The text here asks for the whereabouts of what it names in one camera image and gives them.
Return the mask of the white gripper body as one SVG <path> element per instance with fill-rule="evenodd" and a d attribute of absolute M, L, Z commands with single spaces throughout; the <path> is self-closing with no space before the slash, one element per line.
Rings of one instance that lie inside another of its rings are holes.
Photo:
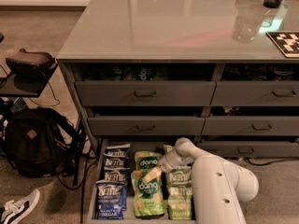
<path fill-rule="evenodd" d="M 177 150 L 172 149 L 158 160 L 157 166 L 164 173 L 168 173 L 174 169 L 177 169 L 181 165 L 187 165 L 192 162 L 194 162 L 193 158 L 189 156 L 183 156 Z"/>

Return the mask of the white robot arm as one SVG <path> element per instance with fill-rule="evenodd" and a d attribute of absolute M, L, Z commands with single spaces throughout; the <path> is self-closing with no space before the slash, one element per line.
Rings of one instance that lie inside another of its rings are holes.
<path fill-rule="evenodd" d="M 161 173 L 192 164 L 192 196 L 196 224 L 247 224 L 239 202 L 254 199 L 259 190 L 256 175 L 240 165 L 204 151 L 188 138 L 175 147 L 144 177 L 149 183 Z"/>

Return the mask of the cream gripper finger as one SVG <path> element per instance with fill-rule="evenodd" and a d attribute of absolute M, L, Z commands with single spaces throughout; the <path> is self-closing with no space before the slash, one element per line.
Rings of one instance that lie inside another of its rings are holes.
<path fill-rule="evenodd" d="M 154 167 L 143 177 L 143 182 L 149 183 L 151 180 L 159 177 L 161 174 L 162 174 L 161 168 Z"/>

